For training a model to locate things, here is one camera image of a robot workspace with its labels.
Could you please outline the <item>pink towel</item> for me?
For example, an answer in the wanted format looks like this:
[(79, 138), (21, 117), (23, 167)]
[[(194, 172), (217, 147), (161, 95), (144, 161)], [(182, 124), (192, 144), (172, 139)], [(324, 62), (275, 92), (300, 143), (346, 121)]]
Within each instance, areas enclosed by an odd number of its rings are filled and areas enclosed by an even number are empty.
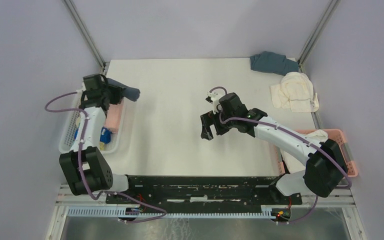
[(119, 104), (109, 105), (104, 127), (113, 134), (119, 131), (122, 113), (123, 113), (123, 106), (124, 106), (123, 100)]

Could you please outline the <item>dark blue towel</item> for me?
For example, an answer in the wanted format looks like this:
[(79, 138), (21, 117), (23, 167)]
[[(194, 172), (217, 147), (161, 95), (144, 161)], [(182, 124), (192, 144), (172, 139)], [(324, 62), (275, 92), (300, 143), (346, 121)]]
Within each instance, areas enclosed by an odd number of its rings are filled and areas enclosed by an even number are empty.
[(136, 102), (139, 99), (141, 91), (138, 88), (127, 86), (127, 85), (125, 85), (121, 82), (118, 82), (112, 78), (107, 78), (107, 80), (108, 80), (108, 83), (110, 85), (121, 87), (122, 88), (122, 95), (125, 98), (129, 99), (130, 101)]

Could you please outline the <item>white plastic basket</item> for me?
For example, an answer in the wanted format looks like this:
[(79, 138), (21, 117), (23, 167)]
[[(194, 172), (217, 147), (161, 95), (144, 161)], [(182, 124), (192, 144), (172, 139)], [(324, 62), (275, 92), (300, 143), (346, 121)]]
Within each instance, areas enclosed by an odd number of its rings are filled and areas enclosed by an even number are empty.
[[(119, 130), (117, 133), (111, 133), (111, 141), (106, 144), (106, 150), (101, 151), (103, 155), (112, 154), (119, 147), (119, 143), (121, 139), (121, 131), (123, 128), (123, 122), (124, 122), (125, 113), (126, 113), (126, 111), (124, 110), (125, 100), (126, 99), (124, 98)], [(61, 136), (59, 147), (58, 147), (60, 153), (62, 154), (67, 153), (72, 147), (73, 142), (75, 141), (75, 131), (78, 129), (77, 118), (79, 117), (79, 115), (80, 113), (78, 111), (71, 111), (68, 113), (68, 117), (67, 117), (67, 120), (65, 121), (65, 125), (63, 128), (62, 136)]]

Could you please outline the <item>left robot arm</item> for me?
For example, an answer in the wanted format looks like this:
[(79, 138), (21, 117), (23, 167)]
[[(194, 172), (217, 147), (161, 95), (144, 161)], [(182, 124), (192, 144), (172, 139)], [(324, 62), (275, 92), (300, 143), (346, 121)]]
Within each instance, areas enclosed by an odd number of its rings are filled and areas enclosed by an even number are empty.
[(89, 195), (97, 200), (114, 183), (100, 142), (109, 108), (122, 102), (125, 88), (112, 84), (102, 74), (85, 76), (83, 84), (80, 104), (72, 108), (80, 117), (77, 134), (70, 150), (59, 156), (59, 164), (75, 196)]

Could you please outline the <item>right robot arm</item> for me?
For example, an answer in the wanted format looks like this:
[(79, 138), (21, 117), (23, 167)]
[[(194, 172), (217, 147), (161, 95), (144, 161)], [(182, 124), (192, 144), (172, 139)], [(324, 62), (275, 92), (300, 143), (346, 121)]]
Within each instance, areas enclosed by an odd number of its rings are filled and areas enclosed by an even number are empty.
[(279, 147), (304, 165), (303, 170), (285, 173), (270, 184), (268, 196), (273, 203), (282, 204), (289, 196), (302, 191), (326, 198), (342, 179), (348, 178), (341, 148), (334, 140), (310, 139), (277, 123), (258, 108), (247, 109), (234, 92), (221, 95), (211, 90), (205, 100), (213, 109), (200, 116), (202, 139), (210, 141), (214, 138), (211, 126), (218, 136), (236, 129)]

